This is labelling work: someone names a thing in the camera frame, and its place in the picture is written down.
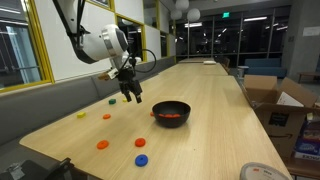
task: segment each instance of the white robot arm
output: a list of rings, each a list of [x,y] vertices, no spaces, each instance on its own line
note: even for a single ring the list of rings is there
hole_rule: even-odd
[[[74,1],[53,0],[53,3],[78,59],[87,64],[92,64],[109,58],[112,68],[104,73],[103,79],[118,78],[121,92],[127,100],[131,101],[129,95],[131,91],[137,102],[140,103],[142,89],[139,81],[133,80],[134,69],[131,65],[124,65],[122,62],[122,56],[128,48],[124,33],[114,24],[104,26],[99,34],[86,31],[80,24],[85,0],[77,0],[77,13],[73,8]]]

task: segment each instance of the wall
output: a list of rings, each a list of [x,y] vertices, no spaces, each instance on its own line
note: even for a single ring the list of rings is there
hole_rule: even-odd
[[[118,14],[131,19],[144,22],[142,0],[114,0],[115,10]]]
[[[306,27],[320,27],[319,7],[319,0],[293,1],[283,52],[283,66],[288,68],[287,76],[292,79],[298,78],[298,72],[313,72],[316,69],[320,35],[303,36],[303,31]]]
[[[160,2],[160,30],[169,33],[169,10]]]
[[[35,0],[35,3],[53,76],[56,81],[104,71],[111,67],[108,60],[101,60],[90,65],[78,60],[53,2]],[[114,23],[115,18],[112,12],[86,3],[82,25],[87,31],[99,33],[98,31],[103,25]]]
[[[114,0],[114,3],[115,13],[143,24],[144,14],[142,0]],[[86,76],[105,71],[111,67],[108,60],[101,60],[90,65],[80,61],[72,49],[70,40],[65,33],[65,29],[52,0],[35,0],[35,4],[55,81]],[[168,10],[165,11],[163,10],[164,7],[161,8],[161,17],[167,17],[167,15],[162,13]],[[168,32],[169,23],[166,21],[168,20],[161,18],[162,28],[165,32]],[[86,3],[81,24],[87,31],[99,33],[104,25],[115,24],[115,14],[91,3]],[[149,26],[145,27],[146,48],[151,49],[157,59],[160,59],[160,31]],[[148,60],[153,60],[153,57],[149,53]]]
[[[160,31],[150,26],[145,26],[146,30],[146,48],[151,50],[157,59],[161,59]],[[152,54],[147,53],[147,60],[153,61]]]
[[[170,47],[170,56],[175,56],[176,55],[176,42],[175,42],[175,40],[176,40],[176,37],[175,36],[173,36],[173,35],[171,35],[171,34],[169,34],[169,38],[168,38],[169,40],[169,47]]]

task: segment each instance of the ceiling light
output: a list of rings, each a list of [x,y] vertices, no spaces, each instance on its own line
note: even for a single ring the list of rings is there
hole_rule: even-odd
[[[0,34],[17,35],[17,33],[0,32]]]
[[[281,27],[281,28],[277,28],[277,31],[282,30],[282,29],[287,29],[287,28],[288,28],[288,26],[284,26],[284,27]]]
[[[265,19],[267,19],[267,17],[248,18],[248,19],[244,19],[244,22],[248,22],[248,21],[260,21],[260,20],[265,20]]]
[[[199,27],[199,26],[202,26],[202,22],[200,22],[200,23],[190,23],[189,25],[190,25],[190,27]]]
[[[5,20],[0,20],[0,22],[4,23],[10,23],[10,24],[19,24],[19,25],[28,25],[28,23],[22,23],[22,22],[17,22],[17,21],[5,21]]]
[[[0,8],[0,11],[5,11],[5,12],[10,12],[10,13],[20,14],[20,11],[15,11],[15,10],[10,10],[10,9],[4,9],[4,8]]]

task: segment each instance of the glass wall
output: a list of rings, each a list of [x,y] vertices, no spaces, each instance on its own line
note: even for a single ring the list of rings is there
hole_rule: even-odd
[[[190,23],[190,57],[210,57],[212,50],[212,19]]]
[[[25,1],[0,2],[0,92],[14,86],[24,86],[49,80],[39,58],[41,47],[32,37],[33,30],[25,17]]]
[[[157,28],[157,1],[143,0],[144,23]]]
[[[124,32],[128,40],[128,53],[136,53],[142,48],[141,25],[130,20],[118,17],[118,26]],[[137,57],[143,61],[142,52],[138,52]]]
[[[188,22],[176,24],[176,56],[177,61],[188,57]]]
[[[228,18],[222,14],[202,17],[197,22],[200,26],[190,24],[189,36],[188,23],[178,21],[177,59],[227,57],[230,67],[237,67],[249,58],[281,58],[289,14],[286,6],[230,13]]]
[[[169,33],[174,34],[176,31],[175,22],[173,20],[169,20]]]

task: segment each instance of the orange bottle cap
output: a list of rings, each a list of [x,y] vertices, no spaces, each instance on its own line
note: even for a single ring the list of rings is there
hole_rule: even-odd
[[[136,139],[135,145],[137,147],[142,147],[146,144],[146,140],[144,138],[138,138]]]
[[[109,146],[109,142],[107,140],[102,140],[97,144],[98,149],[104,149]]]
[[[166,117],[166,118],[173,118],[173,115],[172,115],[172,114],[166,114],[164,117]]]
[[[105,114],[105,115],[103,115],[103,119],[109,119],[110,117],[111,117],[110,114]]]
[[[174,118],[177,118],[177,117],[180,117],[181,115],[180,114],[174,114],[174,115],[172,115],[172,117],[174,117]]]

